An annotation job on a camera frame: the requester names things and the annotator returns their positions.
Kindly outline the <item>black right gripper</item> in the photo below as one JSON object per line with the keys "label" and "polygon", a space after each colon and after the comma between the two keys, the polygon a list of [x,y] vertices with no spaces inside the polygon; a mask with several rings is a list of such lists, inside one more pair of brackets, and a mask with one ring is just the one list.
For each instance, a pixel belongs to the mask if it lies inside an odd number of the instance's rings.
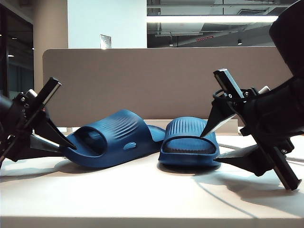
{"label": "black right gripper", "polygon": [[292,77],[279,87],[259,93],[240,89],[227,69],[214,72],[221,90],[213,94],[212,109],[201,137],[214,132],[238,115],[255,145],[219,155],[214,159],[262,176],[274,170],[286,189],[295,190],[297,178],[286,161],[294,146],[290,138],[302,134],[302,78]]}

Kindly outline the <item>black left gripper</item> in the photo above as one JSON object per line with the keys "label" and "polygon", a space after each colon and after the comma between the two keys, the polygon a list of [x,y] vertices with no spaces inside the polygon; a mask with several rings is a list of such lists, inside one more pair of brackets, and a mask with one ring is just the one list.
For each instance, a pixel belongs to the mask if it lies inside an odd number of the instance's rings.
{"label": "black left gripper", "polygon": [[58,130],[45,109],[61,86],[51,77],[42,90],[19,93],[8,100],[8,159],[16,162],[42,157],[64,157],[59,146],[76,147]]}

